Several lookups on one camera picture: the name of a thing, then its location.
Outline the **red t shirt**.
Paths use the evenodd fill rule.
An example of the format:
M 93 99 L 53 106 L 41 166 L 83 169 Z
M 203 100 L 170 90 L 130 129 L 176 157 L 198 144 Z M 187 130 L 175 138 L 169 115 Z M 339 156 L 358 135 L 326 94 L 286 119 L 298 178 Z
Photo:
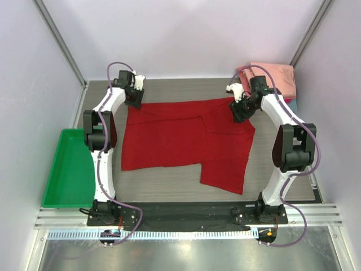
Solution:
M 234 122 L 230 98 L 130 107 L 121 168 L 201 165 L 200 183 L 241 195 L 255 128 Z

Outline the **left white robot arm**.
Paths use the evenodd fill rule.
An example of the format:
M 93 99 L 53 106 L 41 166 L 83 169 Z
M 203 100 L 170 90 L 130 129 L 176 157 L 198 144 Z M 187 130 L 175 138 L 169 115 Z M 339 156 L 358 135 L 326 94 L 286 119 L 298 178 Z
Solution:
M 112 226 L 120 221 L 112 169 L 117 144 L 114 114 L 122 104 L 140 108 L 144 80 L 145 77 L 135 71 L 120 70 L 99 104 L 83 112 L 84 141 L 93 159 L 95 175 L 94 200 L 87 212 L 88 226 Z

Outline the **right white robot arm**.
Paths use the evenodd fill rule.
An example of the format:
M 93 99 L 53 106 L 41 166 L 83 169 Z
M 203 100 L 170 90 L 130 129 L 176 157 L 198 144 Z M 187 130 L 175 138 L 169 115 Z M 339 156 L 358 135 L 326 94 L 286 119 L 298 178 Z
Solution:
M 276 87 L 268 87 L 265 76 L 251 79 L 247 94 L 240 83 L 227 85 L 234 95 L 230 109 L 234 122 L 249 120 L 257 110 L 270 117 L 278 132 L 272 149 L 274 170 L 266 188 L 259 194 L 254 207 L 236 207 L 233 213 L 239 225 L 287 223 L 284 197 L 292 182 L 314 161 L 316 127 L 297 117 L 286 105 Z

